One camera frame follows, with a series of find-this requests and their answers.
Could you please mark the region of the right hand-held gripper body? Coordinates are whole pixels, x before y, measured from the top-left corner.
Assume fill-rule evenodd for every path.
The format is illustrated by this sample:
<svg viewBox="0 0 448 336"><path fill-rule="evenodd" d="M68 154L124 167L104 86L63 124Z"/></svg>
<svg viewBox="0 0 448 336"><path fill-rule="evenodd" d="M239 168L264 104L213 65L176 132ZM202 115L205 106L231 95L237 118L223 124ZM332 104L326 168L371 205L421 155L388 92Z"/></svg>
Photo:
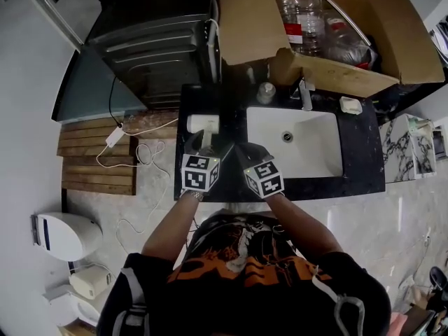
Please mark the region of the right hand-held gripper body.
<svg viewBox="0 0 448 336"><path fill-rule="evenodd" d="M284 179L274 160L244 169L244 178L248 188L261 199L284 191Z"/></svg>

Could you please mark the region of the white T-shaped plastic part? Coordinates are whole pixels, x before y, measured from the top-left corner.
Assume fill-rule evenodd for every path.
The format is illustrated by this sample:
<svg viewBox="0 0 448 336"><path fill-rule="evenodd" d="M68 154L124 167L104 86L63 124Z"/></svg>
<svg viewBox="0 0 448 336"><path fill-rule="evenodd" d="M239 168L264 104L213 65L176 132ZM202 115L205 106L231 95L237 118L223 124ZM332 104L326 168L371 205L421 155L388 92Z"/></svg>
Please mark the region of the white T-shaped plastic part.
<svg viewBox="0 0 448 336"><path fill-rule="evenodd" d="M210 114L192 114L188 116L186 127L187 131L191 134L204 131L201 148L206 148L211 146L212 136L219 134L220 117L219 115Z"/></svg>

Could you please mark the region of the white rectangular sink basin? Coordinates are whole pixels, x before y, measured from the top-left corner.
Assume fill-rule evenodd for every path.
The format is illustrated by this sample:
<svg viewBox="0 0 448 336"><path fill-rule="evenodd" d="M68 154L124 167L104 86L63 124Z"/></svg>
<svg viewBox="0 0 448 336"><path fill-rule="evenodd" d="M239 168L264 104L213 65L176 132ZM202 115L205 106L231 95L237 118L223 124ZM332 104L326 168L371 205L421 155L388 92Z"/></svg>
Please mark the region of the white rectangular sink basin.
<svg viewBox="0 0 448 336"><path fill-rule="evenodd" d="M380 193L385 189L382 143L369 99L358 115L344 113L340 96L318 91L312 109L287 91L268 105L259 104L255 88L231 90L210 85L184 85L176 139L174 196L181 193L181 164L192 115L219 117L213 148L222 153L243 142L260 144L281 170L285 194L293 201Z"/></svg>

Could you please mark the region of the person's left forearm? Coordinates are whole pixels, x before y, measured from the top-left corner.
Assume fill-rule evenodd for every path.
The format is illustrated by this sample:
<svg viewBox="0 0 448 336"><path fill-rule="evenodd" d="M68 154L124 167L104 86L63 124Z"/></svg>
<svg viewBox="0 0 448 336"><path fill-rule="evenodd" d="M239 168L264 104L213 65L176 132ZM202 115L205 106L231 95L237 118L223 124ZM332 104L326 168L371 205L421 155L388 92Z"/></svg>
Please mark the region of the person's left forearm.
<svg viewBox="0 0 448 336"><path fill-rule="evenodd" d="M146 240L141 254L175 263L185 244L199 204L192 196L181 196Z"/></svg>

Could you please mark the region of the person's right forearm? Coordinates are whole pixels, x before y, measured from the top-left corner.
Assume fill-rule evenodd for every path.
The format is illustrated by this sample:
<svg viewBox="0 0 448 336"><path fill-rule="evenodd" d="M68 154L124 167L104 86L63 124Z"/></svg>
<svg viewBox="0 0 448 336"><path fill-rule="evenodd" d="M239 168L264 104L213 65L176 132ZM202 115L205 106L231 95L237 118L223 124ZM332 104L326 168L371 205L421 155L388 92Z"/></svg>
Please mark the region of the person's right forearm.
<svg viewBox="0 0 448 336"><path fill-rule="evenodd" d="M333 233L280 193L265 199L292 243L312 263L327 253L342 253Z"/></svg>

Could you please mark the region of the brown stone sill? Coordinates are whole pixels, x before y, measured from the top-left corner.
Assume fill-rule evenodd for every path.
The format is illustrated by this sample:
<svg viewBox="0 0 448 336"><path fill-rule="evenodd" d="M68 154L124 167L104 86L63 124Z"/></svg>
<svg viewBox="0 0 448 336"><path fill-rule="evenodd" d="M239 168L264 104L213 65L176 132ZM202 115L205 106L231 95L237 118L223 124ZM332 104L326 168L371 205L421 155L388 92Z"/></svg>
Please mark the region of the brown stone sill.
<svg viewBox="0 0 448 336"><path fill-rule="evenodd" d="M122 129L138 139L175 139L178 117L178 109L144 111L125 116Z"/></svg>

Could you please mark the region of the clear soap dispenser bottle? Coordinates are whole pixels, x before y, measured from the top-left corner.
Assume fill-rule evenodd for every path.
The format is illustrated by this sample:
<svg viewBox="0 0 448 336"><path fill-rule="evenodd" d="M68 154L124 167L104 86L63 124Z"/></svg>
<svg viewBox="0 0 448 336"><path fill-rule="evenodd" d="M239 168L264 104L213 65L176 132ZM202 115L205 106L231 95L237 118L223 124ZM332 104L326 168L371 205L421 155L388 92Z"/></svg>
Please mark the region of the clear soap dispenser bottle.
<svg viewBox="0 0 448 336"><path fill-rule="evenodd" d="M258 100L259 103L268 105L273 101L275 94L276 94L276 88L272 83L269 82L261 83L258 88L256 99Z"/></svg>

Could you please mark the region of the white power adapter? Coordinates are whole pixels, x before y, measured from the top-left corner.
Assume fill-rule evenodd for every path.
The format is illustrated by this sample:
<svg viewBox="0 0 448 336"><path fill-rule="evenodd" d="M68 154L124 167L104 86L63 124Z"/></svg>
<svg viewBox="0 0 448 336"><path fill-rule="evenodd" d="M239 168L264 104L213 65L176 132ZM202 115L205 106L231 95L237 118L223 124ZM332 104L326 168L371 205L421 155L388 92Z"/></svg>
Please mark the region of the white power adapter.
<svg viewBox="0 0 448 336"><path fill-rule="evenodd" d="M124 136L125 132L123 131L122 127L116 127L106 138L106 146L108 148L114 147Z"/></svg>

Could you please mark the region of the white soap dish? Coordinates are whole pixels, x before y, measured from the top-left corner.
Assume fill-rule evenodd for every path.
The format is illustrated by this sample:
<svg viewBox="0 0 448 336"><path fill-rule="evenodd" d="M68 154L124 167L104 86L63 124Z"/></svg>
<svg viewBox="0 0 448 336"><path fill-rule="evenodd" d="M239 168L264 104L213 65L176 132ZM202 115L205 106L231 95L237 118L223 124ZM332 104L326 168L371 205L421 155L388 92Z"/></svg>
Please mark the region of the white soap dish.
<svg viewBox="0 0 448 336"><path fill-rule="evenodd" d="M357 99L342 96L339 99L339 104L343 113L357 116L363 112L363 107Z"/></svg>

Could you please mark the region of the wooden slat mat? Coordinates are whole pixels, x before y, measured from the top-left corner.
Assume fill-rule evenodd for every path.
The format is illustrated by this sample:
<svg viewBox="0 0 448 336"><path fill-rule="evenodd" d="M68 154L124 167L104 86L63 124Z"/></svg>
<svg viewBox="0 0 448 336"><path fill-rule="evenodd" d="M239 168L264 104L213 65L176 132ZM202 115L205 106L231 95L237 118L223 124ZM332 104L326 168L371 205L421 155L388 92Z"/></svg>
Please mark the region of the wooden slat mat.
<svg viewBox="0 0 448 336"><path fill-rule="evenodd" d="M61 127L57 155L62 157L62 188L133 196L137 186L137 139L124 135L109 148L116 128L112 118L73 122Z"/></svg>

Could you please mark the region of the dark grey platform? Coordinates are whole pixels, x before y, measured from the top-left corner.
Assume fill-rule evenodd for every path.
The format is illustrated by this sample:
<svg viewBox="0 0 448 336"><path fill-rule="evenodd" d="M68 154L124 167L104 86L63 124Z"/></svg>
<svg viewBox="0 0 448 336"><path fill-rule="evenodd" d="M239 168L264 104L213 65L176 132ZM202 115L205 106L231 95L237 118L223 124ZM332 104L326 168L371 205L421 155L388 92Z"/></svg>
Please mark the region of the dark grey platform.
<svg viewBox="0 0 448 336"><path fill-rule="evenodd" d="M146 107L116 77L90 46L76 51L67 67L57 93L52 120L60 124L85 120L119 118Z"/></svg>

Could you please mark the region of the clear bottle with red label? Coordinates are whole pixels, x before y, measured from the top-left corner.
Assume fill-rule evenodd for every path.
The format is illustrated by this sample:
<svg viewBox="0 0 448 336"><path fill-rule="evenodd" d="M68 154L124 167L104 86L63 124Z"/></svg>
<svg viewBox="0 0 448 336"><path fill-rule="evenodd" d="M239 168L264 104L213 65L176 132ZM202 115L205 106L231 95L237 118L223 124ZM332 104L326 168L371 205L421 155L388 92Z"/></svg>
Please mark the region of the clear bottle with red label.
<svg viewBox="0 0 448 336"><path fill-rule="evenodd" d="M283 26L293 51L303 51L303 32L300 23L300 10L307 0L276 0Z"/></svg>

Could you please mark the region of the clear plastic bag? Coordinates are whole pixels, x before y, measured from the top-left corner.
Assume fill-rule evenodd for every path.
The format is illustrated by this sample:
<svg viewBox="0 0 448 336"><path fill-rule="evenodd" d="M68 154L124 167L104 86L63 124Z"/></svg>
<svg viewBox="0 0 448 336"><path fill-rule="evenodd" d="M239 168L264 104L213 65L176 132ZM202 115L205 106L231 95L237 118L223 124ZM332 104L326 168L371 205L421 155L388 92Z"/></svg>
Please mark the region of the clear plastic bag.
<svg viewBox="0 0 448 336"><path fill-rule="evenodd" d="M354 28L335 10L325 10L323 18L323 56L328 60L371 70L377 53L363 41Z"/></svg>

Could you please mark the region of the beige small box device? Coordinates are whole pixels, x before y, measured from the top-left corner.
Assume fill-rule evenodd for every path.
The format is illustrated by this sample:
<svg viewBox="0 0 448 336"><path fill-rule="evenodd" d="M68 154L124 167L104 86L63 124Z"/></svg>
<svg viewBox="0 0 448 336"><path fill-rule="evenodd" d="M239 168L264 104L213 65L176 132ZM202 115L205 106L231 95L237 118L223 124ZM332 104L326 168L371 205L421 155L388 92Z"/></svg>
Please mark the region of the beige small box device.
<svg viewBox="0 0 448 336"><path fill-rule="evenodd" d="M69 277L73 289L86 299L93 300L111 284L113 275L106 268L92 265L74 272Z"/></svg>

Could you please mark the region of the clear plastic bottles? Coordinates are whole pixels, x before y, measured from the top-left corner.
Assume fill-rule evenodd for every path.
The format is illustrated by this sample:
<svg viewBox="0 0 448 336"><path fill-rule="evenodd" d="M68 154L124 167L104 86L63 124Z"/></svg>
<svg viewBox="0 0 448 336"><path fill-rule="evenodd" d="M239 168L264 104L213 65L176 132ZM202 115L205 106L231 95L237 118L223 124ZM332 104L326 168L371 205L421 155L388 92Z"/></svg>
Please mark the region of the clear plastic bottles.
<svg viewBox="0 0 448 336"><path fill-rule="evenodd" d="M362 30L358 27L358 25L346 14L346 12L333 0L325 0L329 3L345 20L346 22L353 28L353 30L359 35L359 37L364 41L364 43L370 47L372 44L367 38L366 35L362 32Z"/></svg>

